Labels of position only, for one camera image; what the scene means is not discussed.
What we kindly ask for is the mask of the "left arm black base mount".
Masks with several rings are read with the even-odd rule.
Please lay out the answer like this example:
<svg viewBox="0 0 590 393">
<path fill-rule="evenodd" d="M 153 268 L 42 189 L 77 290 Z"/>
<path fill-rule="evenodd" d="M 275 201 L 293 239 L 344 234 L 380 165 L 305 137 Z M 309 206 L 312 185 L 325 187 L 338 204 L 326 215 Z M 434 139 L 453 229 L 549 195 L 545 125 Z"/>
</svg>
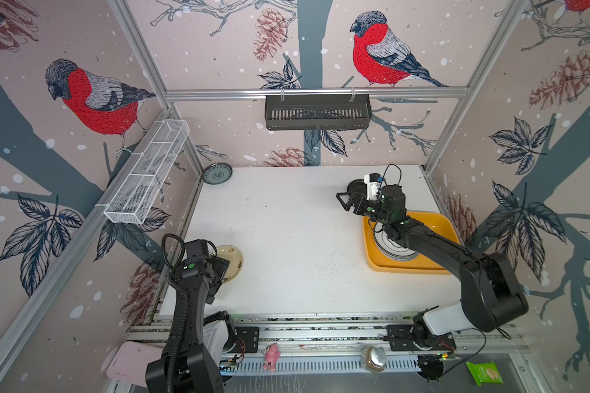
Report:
<svg viewBox="0 0 590 393">
<path fill-rule="evenodd" d="M 203 319 L 203 342 L 214 358 L 217 350 L 221 354 L 257 353 L 259 335 L 258 327 L 239 326 L 226 311 Z"/>
</svg>

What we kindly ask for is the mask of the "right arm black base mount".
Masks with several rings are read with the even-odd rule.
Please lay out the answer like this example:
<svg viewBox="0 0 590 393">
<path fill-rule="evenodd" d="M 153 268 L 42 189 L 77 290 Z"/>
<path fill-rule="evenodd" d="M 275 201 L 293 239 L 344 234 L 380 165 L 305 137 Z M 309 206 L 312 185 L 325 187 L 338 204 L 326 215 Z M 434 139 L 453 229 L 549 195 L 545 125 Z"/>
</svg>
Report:
<svg viewBox="0 0 590 393">
<path fill-rule="evenodd" d="M 450 332 L 444 335 L 435 335 L 428 329 L 424 321 L 424 315 L 427 311 L 433 309 L 427 309 L 416 314 L 412 318 L 412 324 L 388 325 L 383 340 L 389 343 L 392 351 L 438 350 L 456 352 L 457 345 Z"/>
</svg>

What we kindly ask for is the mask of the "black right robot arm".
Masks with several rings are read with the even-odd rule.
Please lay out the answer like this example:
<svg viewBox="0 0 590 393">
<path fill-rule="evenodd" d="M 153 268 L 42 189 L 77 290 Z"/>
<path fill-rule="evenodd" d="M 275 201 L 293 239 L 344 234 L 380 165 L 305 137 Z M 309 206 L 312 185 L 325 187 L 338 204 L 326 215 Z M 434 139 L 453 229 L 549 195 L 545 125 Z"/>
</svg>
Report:
<svg viewBox="0 0 590 393">
<path fill-rule="evenodd" d="M 389 240 L 432 260 L 461 283 L 460 301 L 425 310 L 413 318 L 412 340 L 419 348 L 433 347 L 439 337 L 451 332 L 492 332 L 527 314 L 528 301 L 503 254 L 472 251 L 436 234 L 408 214 L 400 185 L 385 185 L 370 195 L 367 189 L 376 185 L 359 181 L 352 190 L 337 193 L 336 198 L 344 210 L 380 224 Z"/>
</svg>

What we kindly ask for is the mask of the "white plate dark rim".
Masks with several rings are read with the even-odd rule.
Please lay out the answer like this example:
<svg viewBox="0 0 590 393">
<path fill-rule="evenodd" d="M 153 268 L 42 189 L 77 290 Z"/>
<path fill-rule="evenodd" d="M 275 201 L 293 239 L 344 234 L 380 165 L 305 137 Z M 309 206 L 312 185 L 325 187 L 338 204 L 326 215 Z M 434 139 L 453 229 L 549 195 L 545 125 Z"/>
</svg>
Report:
<svg viewBox="0 0 590 393">
<path fill-rule="evenodd" d="M 418 257 L 419 253 L 405 247 L 401 247 L 392 241 L 383 231 L 383 225 L 377 223 L 374 227 L 374 240 L 380 252 L 390 260 L 408 262 Z"/>
</svg>

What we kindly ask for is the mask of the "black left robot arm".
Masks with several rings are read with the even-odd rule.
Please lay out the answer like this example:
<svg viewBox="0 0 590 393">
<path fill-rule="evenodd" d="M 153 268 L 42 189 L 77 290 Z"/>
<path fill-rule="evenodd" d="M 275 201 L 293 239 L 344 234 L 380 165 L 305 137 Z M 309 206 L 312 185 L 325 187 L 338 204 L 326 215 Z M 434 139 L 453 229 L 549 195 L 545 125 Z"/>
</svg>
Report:
<svg viewBox="0 0 590 393">
<path fill-rule="evenodd" d="M 161 358 L 148 364 L 145 378 L 150 392 L 222 392 L 224 382 L 216 360 L 203 339 L 205 305 L 214 301 L 229 261 L 218 256 L 213 242 L 191 242 L 166 234 L 182 245 L 175 262 L 165 259 L 167 282 L 175 290 L 175 311 Z"/>
</svg>

